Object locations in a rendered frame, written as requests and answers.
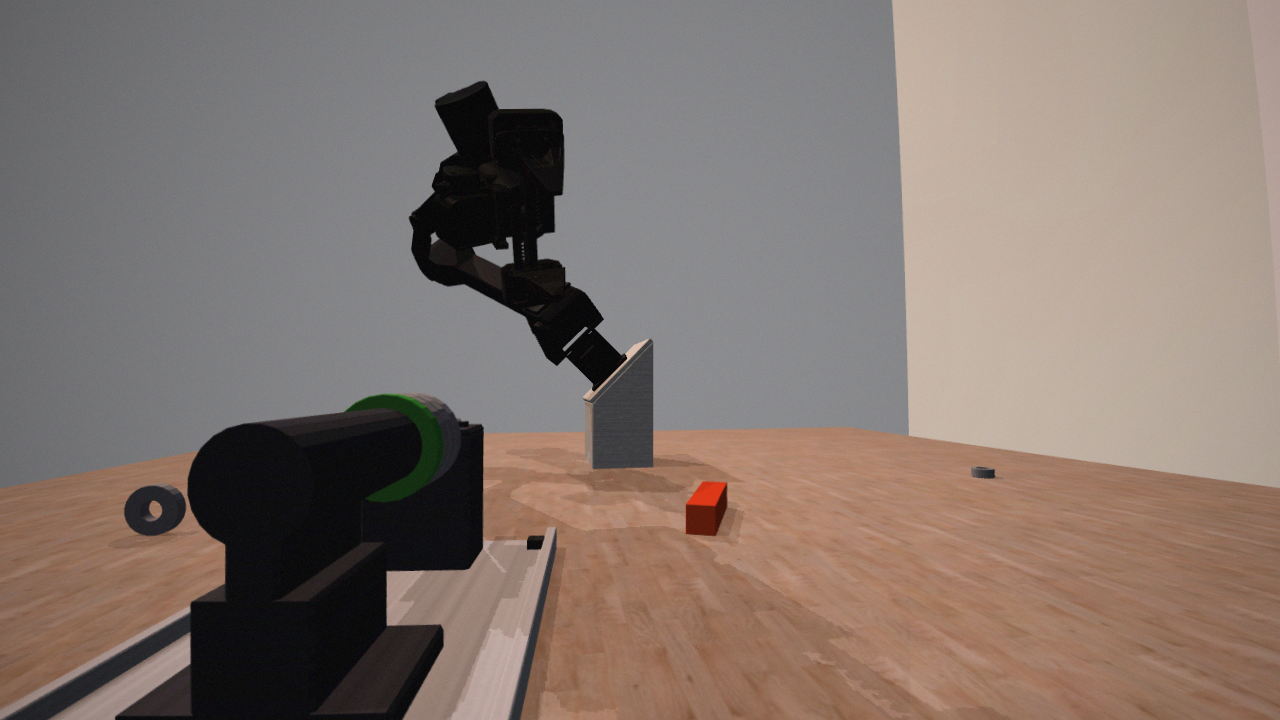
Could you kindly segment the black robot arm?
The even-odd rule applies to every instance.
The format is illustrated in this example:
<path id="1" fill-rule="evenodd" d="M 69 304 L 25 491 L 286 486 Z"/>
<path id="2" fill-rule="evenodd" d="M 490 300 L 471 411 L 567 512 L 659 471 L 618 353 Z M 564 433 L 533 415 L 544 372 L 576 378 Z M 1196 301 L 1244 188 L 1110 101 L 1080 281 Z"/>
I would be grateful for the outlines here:
<path id="1" fill-rule="evenodd" d="M 476 256 L 472 249 L 486 243 L 497 250 L 509 249 L 506 238 L 497 234 L 494 202 L 509 191 L 494 190 L 502 184 L 484 179 L 502 168 L 492 158 L 486 120 L 498 109 L 497 101 L 489 85 L 480 81 L 436 99 L 434 108 L 458 152 L 440 163 L 433 181 L 435 192 L 410 215 L 411 251 L 429 281 L 447 287 L 466 284 L 509 307 L 503 299 L 500 266 Z M 433 232 L 439 238 L 434 243 Z M 588 293 L 570 284 L 564 282 L 561 302 L 509 309 L 526 316 L 550 363 L 558 366 L 568 357 L 595 391 L 627 356 L 595 329 L 604 319 Z M 585 325 L 588 331 L 563 350 Z"/>

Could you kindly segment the green ring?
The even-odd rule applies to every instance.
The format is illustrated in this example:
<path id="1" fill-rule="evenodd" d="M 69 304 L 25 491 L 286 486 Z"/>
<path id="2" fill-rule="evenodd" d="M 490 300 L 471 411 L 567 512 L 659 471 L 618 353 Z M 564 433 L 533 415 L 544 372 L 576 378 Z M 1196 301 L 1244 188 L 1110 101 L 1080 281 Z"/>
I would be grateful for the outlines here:
<path id="1" fill-rule="evenodd" d="M 430 413 L 430 410 L 422 404 L 419 404 L 417 400 L 410 398 L 404 395 L 371 395 L 358 400 L 346 409 L 344 413 L 374 407 L 390 407 L 404 413 L 419 428 L 419 433 L 422 439 L 422 452 L 420 455 L 420 462 L 415 470 L 408 477 L 404 477 L 401 480 L 397 480 L 396 483 L 366 497 L 371 501 L 387 503 L 413 495 L 433 479 L 442 462 L 444 439 L 442 427 L 439 425 L 436 416 L 434 416 L 433 413 Z"/>

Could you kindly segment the red rectangular block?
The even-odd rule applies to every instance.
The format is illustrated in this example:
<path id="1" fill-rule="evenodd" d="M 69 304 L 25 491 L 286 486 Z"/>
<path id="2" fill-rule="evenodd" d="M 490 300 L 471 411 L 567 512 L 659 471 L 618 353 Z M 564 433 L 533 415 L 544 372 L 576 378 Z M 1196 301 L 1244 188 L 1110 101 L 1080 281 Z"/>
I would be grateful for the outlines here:
<path id="1" fill-rule="evenodd" d="M 703 482 L 686 503 L 686 534 L 716 536 L 728 506 L 727 482 Z"/>

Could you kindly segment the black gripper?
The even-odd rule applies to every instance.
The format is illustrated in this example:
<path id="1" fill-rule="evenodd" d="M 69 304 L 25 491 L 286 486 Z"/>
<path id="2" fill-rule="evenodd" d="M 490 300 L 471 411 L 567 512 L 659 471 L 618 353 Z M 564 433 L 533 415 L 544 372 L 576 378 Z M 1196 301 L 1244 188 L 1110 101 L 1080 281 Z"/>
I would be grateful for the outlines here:
<path id="1" fill-rule="evenodd" d="M 512 237 L 515 252 L 515 263 L 500 268 L 503 299 L 511 309 L 561 302 L 564 266 L 538 259 L 538 238 L 556 233 L 556 196 L 564 190 L 563 119 L 547 109 L 497 109 L 486 120 L 492 158 L 502 168 L 484 179 L 509 191 L 494 199 L 497 234 Z"/>

